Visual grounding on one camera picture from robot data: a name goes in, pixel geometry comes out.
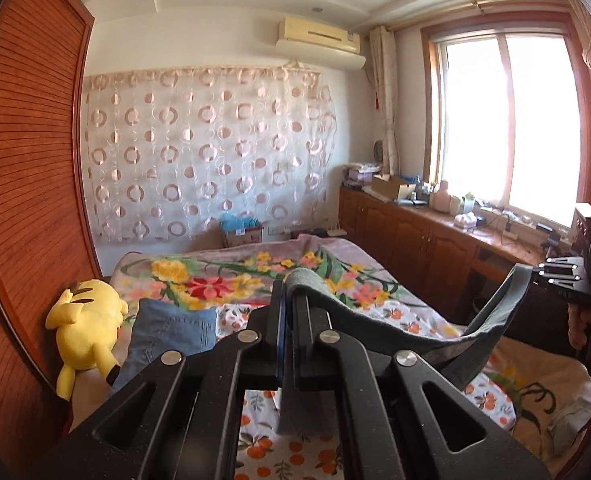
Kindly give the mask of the grey-blue shorts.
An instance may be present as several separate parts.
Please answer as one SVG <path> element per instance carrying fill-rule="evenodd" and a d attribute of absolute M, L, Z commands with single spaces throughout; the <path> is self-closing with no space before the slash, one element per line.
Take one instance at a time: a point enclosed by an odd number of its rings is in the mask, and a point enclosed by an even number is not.
<path fill-rule="evenodd" d="M 311 306 L 329 314 L 333 328 L 358 339 L 366 349 L 386 356 L 399 350 L 414 351 L 463 390 L 483 376 L 483 368 L 515 317 L 530 281 L 531 270 L 515 266 L 464 330 L 448 325 L 425 304 L 400 304 L 403 318 L 399 322 L 387 318 L 373 300 L 367 302 L 368 312 L 352 309 L 309 269 L 294 270 L 285 285 L 289 299 L 303 292 Z"/>

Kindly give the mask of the circle pattern sheer curtain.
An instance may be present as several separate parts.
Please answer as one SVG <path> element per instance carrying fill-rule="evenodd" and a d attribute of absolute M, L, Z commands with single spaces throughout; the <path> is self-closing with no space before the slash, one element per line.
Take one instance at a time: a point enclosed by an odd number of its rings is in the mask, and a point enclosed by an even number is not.
<path fill-rule="evenodd" d="M 328 221 L 337 116 L 317 70 L 185 67 L 89 76 L 82 149 L 105 243 L 191 240 L 225 216 Z"/>

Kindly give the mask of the beige tied window curtain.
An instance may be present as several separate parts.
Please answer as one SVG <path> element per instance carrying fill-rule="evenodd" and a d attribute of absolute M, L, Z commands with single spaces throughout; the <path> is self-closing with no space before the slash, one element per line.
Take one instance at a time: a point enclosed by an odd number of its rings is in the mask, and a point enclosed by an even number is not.
<path fill-rule="evenodd" d="M 381 142 L 382 168 L 386 174 L 399 172 L 399 149 L 395 134 L 399 83 L 393 32 L 383 25 L 369 32 L 371 68 L 379 120 L 377 140 Z"/>

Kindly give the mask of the yellow Pikachu plush toy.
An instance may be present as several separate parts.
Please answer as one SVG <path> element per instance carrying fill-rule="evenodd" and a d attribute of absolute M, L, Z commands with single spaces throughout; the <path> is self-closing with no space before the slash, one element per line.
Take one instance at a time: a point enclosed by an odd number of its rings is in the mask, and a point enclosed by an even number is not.
<path fill-rule="evenodd" d="M 118 377 L 121 365 L 113 354 L 128 304 L 102 280 L 79 282 L 65 289 L 46 316 L 46 330 L 56 332 L 62 359 L 56 395 L 69 401 L 76 374 L 97 368 L 108 385 Z"/>

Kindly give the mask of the floral pink blanket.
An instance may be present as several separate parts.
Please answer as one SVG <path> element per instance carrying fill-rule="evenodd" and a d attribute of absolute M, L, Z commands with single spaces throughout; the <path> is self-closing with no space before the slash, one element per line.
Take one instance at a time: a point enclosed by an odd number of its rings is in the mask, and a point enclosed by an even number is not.
<path fill-rule="evenodd" d="M 348 240 L 303 235 L 288 242 L 186 255 L 128 254 L 110 278 L 110 285 L 128 304 L 114 347 L 119 364 L 128 354 L 140 299 L 161 300 L 187 311 L 216 311 L 224 304 L 263 308 L 270 302 L 273 284 L 286 281 L 297 269 L 318 274 L 352 309 L 368 307 L 369 300 L 376 307 L 385 300 L 412 307 L 425 304 Z M 507 394 L 516 410 L 515 425 L 505 431 L 551 474 L 560 474 L 579 452 L 591 420 L 591 378 L 584 365 L 526 344 L 509 328 L 483 373 Z"/>

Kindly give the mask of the wooden cabinet counter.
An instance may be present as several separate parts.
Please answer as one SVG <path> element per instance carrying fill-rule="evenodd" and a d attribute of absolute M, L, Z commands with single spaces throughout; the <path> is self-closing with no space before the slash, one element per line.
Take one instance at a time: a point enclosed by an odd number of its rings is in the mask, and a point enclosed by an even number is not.
<path fill-rule="evenodd" d="M 448 321 L 469 323 L 514 264 L 540 263 L 542 249 L 491 228 L 467 233 L 427 206 L 399 206 L 340 188 L 338 219 L 364 249 Z"/>

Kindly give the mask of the cardboard box with blue cloth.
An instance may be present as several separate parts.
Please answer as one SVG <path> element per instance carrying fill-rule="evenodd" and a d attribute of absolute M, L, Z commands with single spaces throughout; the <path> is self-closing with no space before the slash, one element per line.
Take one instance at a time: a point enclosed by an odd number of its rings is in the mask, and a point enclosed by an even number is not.
<path fill-rule="evenodd" d="M 254 217 L 238 217 L 234 214 L 223 214 L 220 229 L 226 247 L 256 244 L 262 242 L 263 226 Z"/>

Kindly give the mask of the white plastic jug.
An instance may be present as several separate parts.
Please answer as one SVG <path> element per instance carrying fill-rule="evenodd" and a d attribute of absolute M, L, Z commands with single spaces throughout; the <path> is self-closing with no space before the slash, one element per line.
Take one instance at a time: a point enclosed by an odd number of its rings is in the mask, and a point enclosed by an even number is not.
<path fill-rule="evenodd" d="M 442 180 L 433 190 L 430 197 L 430 207 L 435 211 L 449 213 L 451 209 L 451 195 L 448 193 L 448 182 Z"/>

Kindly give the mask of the orange fruit print sheet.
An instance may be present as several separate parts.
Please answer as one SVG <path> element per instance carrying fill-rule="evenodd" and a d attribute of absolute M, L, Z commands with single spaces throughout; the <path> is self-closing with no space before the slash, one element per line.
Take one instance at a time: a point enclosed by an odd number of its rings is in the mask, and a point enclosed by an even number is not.
<path fill-rule="evenodd" d="M 218 307 L 216 338 L 246 328 L 249 315 L 260 307 Z M 461 333 L 431 308 L 397 300 L 385 300 L 382 307 L 366 307 L 358 313 L 410 335 L 449 339 Z M 343 479 L 335 395 L 297 391 L 294 380 L 285 374 L 284 386 L 277 391 L 245 392 L 233 479 Z M 512 430 L 516 410 L 486 374 L 475 376 L 463 395 L 501 429 Z"/>

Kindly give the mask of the wall air conditioner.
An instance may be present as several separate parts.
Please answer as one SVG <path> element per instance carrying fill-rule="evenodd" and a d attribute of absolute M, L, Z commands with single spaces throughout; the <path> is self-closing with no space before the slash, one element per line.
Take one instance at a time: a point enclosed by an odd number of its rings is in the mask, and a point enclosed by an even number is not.
<path fill-rule="evenodd" d="M 286 16 L 278 25 L 277 51 L 302 64 L 335 70 L 361 70 L 361 36 L 317 21 Z"/>

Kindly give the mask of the folded blue denim jeans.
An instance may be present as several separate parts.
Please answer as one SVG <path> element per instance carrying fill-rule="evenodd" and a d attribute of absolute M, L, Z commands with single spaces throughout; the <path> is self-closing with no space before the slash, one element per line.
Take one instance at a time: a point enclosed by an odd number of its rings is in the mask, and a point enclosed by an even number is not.
<path fill-rule="evenodd" d="M 110 392 L 118 392 L 166 351 L 193 356 L 211 350 L 216 344 L 216 324 L 215 310 L 187 311 L 161 300 L 140 299 L 128 354 Z"/>

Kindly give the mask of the cardboard box on counter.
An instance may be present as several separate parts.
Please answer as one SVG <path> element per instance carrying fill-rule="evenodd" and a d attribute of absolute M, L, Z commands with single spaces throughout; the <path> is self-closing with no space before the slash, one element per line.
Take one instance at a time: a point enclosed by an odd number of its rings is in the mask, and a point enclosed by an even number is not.
<path fill-rule="evenodd" d="M 415 183 L 392 176 L 392 174 L 376 174 L 371 179 L 371 188 L 389 200 L 407 200 L 416 191 Z"/>

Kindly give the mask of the window with wooden frame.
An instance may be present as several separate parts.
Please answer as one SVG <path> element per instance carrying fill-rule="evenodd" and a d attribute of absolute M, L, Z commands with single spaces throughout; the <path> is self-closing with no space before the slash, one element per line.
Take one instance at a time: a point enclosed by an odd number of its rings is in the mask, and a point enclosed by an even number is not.
<path fill-rule="evenodd" d="M 425 177 L 570 226 L 591 200 L 591 78 L 571 15 L 508 11 L 420 31 Z"/>

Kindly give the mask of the stack of books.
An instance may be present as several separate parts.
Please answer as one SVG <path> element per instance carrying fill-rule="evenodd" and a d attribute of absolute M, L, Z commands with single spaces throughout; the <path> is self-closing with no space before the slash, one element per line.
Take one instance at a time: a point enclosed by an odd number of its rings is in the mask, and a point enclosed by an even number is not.
<path fill-rule="evenodd" d="M 381 166 L 370 162 L 350 162 L 343 168 L 343 185 L 348 188 L 365 188 L 371 185 L 373 176 L 379 174 Z"/>

